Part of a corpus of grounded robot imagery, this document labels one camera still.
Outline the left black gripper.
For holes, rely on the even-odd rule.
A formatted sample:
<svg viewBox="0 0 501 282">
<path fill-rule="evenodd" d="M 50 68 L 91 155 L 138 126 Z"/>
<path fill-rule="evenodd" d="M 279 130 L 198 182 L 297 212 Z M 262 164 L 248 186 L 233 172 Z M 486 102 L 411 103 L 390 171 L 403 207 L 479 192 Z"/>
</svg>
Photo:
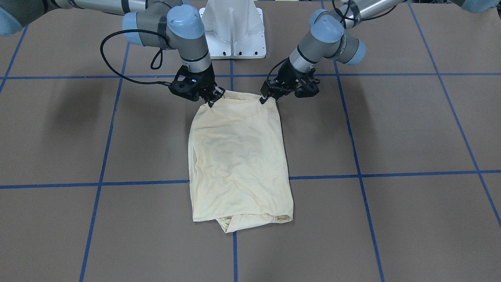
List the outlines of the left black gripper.
<svg viewBox="0 0 501 282">
<path fill-rule="evenodd" d="M 265 81 L 261 87 L 261 104 L 265 104 L 270 98 L 279 99 L 284 95 L 294 93 L 297 87 L 294 75 L 294 71 L 297 69 L 292 65 L 290 59 L 282 60 L 274 68 L 277 68 L 277 66 L 280 66 L 277 77 L 274 79 L 268 78 L 268 81 Z"/>
</svg>

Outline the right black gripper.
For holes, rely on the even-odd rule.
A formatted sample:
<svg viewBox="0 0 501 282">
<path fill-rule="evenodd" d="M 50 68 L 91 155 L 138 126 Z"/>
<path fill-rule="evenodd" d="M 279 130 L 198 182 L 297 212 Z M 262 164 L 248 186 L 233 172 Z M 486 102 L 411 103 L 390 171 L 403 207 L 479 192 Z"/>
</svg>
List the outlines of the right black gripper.
<svg viewBox="0 0 501 282">
<path fill-rule="evenodd" d="M 208 107 L 211 108 L 224 96 L 226 90 L 221 87 L 217 87 L 215 82 L 215 74 L 213 66 L 210 65 L 206 70 L 203 71 L 204 78 L 199 86 L 199 98 L 205 99 Z"/>
</svg>

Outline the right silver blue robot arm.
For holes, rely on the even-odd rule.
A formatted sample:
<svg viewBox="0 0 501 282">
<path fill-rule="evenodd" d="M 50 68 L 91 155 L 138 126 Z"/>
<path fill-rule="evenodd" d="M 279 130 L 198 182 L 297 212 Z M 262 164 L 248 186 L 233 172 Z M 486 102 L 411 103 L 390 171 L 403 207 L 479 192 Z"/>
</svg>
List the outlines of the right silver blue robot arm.
<svg viewBox="0 0 501 282">
<path fill-rule="evenodd" d="M 123 16 L 122 30 L 105 37 L 100 45 L 102 59 L 111 68 L 105 43 L 123 34 L 129 43 L 156 47 L 150 64 L 162 65 L 164 50 L 177 50 L 182 60 L 172 82 L 153 81 L 190 101 L 204 100 L 212 107 L 224 95 L 218 87 L 199 11 L 186 0 L 2 0 L 1 35 L 11 36 L 33 21 L 56 9 L 89 9 Z"/>
</svg>

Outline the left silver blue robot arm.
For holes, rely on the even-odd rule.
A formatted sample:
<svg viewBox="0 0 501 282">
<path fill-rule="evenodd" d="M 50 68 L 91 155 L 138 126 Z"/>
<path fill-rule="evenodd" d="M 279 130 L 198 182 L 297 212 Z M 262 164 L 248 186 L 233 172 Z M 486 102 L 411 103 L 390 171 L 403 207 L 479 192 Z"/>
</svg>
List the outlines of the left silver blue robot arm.
<svg viewBox="0 0 501 282">
<path fill-rule="evenodd" d="M 261 104 L 293 93 L 311 98 L 319 93 L 315 65 L 321 59 L 356 65 L 366 55 L 365 43 L 349 34 L 351 27 L 381 18 L 395 9 L 399 0 L 347 0 L 332 10 L 316 10 L 308 20 L 309 30 L 293 52 L 277 63 L 277 77 L 265 79 Z"/>
</svg>

